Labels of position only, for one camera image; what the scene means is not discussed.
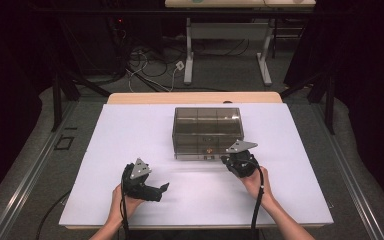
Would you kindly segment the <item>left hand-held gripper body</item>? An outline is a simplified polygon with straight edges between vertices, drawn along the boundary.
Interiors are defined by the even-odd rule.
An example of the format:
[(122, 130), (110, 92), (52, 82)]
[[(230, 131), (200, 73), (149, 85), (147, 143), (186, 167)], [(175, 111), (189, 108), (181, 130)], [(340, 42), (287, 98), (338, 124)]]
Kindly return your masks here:
[(145, 184), (150, 173), (149, 165), (141, 158), (137, 158), (135, 163), (127, 164), (121, 177), (122, 192), (134, 199), (159, 202), (163, 187), (156, 188)]

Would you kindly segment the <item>white desk with metal legs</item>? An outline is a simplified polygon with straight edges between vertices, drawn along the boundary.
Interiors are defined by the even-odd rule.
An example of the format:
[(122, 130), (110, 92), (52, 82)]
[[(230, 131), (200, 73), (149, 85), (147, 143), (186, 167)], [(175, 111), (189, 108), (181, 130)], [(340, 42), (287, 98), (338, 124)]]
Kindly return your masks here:
[[(168, 8), (180, 10), (310, 10), (316, 4), (316, 0), (165, 0)], [(266, 58), (269, 45), (274, 38), (275, 24), (278, 17), (268, 17), (260, 21), (255, 17), (254, 21), (240, 23), (234, 20), (232, 23), (217, 20), (211, 23), (205, 20), (198, 23), (190, 17), (186, 18), (186, 65), (184, 83), (189, 85), (193, 78), (194, 52), (193, 40), (204, 39), (229, 39), (229, 40), (260, 40), (263, 49), (256, 54), (260, 73), (265, 86), (271, 86), (272, 81), (267, 67)]]

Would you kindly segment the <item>person's left hand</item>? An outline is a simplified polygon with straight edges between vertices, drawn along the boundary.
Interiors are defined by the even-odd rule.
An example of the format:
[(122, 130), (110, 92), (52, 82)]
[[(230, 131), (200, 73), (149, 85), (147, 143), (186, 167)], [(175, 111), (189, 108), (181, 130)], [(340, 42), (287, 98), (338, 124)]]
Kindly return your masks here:
[(112, 202), (109, 217), (120, 216), (123, 220), (130, 218), (143, 203), (141, 199), (124, 197), (121, 185), (117, 185), (112, 192)]

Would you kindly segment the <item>dark curtain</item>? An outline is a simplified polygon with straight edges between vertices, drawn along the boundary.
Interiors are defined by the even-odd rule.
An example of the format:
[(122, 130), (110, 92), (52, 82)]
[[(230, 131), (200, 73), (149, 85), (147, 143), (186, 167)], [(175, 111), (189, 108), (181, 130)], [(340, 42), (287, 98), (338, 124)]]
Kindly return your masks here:
[(384, 0), (316, 0), (284, 83), (290, 87), (325, 71), (335, 57), (335, 97), (349, 110), (357, 149), (384, 191)]
[(27, 2), (0, 0), (0, 184), (36, 126), (40, 93), (51, 86)]

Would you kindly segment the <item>smoky clear drawer cabinet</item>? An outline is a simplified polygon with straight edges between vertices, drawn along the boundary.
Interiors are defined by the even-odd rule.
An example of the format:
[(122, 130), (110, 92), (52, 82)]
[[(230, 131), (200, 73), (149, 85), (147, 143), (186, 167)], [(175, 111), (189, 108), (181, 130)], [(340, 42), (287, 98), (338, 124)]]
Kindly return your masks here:
[[(242, 118), (238, 108), (177, 107), (174, 112), (172, 141), (180, 135), (243, 136)], [(196, 152), (198, 149), (174, 149), (174, 153)]]

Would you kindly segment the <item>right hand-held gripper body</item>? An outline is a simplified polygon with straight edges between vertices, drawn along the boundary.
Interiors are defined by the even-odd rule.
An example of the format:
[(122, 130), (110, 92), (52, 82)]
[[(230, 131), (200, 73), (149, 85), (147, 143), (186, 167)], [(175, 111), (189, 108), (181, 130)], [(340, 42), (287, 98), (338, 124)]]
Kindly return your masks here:
[(237, 140), (230, 147), (240, 149), (239, 153), (229, 154), (230, 165), (226, 166), (238, 178), (249, 177), (258, 168), (259, 163), (254, 155), (250, 153), (250, 149), (257, 147), (257, 143)]

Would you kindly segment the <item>aluminium floor rail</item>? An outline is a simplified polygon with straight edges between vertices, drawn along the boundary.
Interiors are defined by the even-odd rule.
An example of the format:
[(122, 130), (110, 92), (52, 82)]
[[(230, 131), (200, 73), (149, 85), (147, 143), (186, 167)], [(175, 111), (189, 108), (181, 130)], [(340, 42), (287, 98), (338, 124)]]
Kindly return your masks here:
[(334, 152), (334, 159), (340, 172), (347, 191), (352, 199), (353, 205), (366, 229), (370, 240), (384, 240), (384, 232), (381, 229), (372, 207), (370, 206), (365, 194), (363, 193), (348, 161), (342, 151), (339, 142), (334, 134), (325, 125), (322, 108), (317, 104), (311, 105), (312, 111), (316, 116), (318, 124), (321, 126), (329, 145)]
[(65, 104), (62, 121), (55, 131), (52, 114), (48, 112), (53, 107), (44, 105), (37, 125), (0, 184), (0, 240), (7, 239), (77, 105), (71, 101)]

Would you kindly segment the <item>smoky clear plastic drawer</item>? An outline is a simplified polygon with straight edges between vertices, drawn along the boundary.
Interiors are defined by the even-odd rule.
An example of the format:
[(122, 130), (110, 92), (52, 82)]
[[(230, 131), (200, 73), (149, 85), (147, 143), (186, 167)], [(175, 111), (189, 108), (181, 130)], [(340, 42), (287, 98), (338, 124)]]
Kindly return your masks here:
[(218, 136), (218, 135), (180, 135), (174, 136), (173, 141), (175, 143), (192, 143), (192, 142), (227, 142), (233, 143), (236, 140), (243, 140), (243, 136)]
[(240, 149), (228, 147), (228, 148), (211, 148), (211, 151), (204, 149), (198, 149), (196, 152), (189, 153), (175, 153), (174, 156), (177, 160), (195, 161), (195, 160), (218, 160), (221, 156), (229, 154), (239, 153)]
[(195, 149), (195, 148), (228, 148), (233, 145), (235, 141), (228, 142), (191, 142), (180, 143), (174, 146), (174, 149)]

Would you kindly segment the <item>person's right hand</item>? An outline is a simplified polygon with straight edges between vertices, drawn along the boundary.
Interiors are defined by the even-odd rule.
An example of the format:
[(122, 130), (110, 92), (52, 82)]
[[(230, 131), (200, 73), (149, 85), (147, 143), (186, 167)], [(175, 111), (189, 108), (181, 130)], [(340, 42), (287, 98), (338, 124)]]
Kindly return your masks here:
[(268, 171), (263, 166), (255, 170), (249, 177), (241, 178), (247, 192), (265, 209), (269, 210), (275, 206), (275, 198), (271, 191)]

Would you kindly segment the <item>black metal stand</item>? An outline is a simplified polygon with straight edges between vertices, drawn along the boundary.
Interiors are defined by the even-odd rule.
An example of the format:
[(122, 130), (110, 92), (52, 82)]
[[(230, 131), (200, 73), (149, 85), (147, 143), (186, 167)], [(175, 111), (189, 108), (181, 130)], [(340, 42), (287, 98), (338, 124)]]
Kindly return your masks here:
[(104, 90), (95, 83), (92, 83), (83, 76), (74, 73), (71, 70), (58, 71), (53, 77), (52, 81), (54, 113), (54, 123), (52, 127), (53, 132), (58, 129), (63, 120), (62, 95), (65, 95), (69, 101), (78, 101), (81, 96), (79, 90), (76, 87), (77, 83), (86, 86), (87, 88), (100, 94), (103, 97), (109, 97), (111, 95), (109, 91)]
[(303, 79), (297, 84), (288, 87), (280, 93), (280, 97), (285, 99), (309, 84), (312, 85), (312, 88), (307, 95), (307, 99), (310, 103), (319, 103), (322, 97), (325, 97), (324, 124), (329, 132), (334, 135), (333, 110), (335, 97), (335, 76), (332, 73), (316, 73), (313, 76)]

